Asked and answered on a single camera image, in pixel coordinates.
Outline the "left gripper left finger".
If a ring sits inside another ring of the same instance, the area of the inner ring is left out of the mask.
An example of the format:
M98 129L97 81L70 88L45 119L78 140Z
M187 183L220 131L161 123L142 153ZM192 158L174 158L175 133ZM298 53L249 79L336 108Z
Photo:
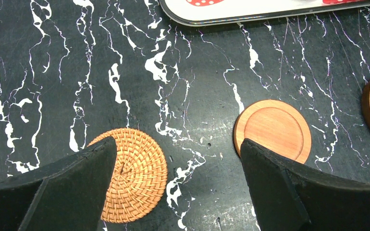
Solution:
M96 230L116 157L107 137L0 182L0 231Z

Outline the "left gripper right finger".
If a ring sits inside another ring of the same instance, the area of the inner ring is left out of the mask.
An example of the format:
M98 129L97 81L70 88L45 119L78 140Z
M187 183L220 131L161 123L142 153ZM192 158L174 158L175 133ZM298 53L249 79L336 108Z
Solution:
M245 139L240 158L263 231L370 231L370 183L327 174Z

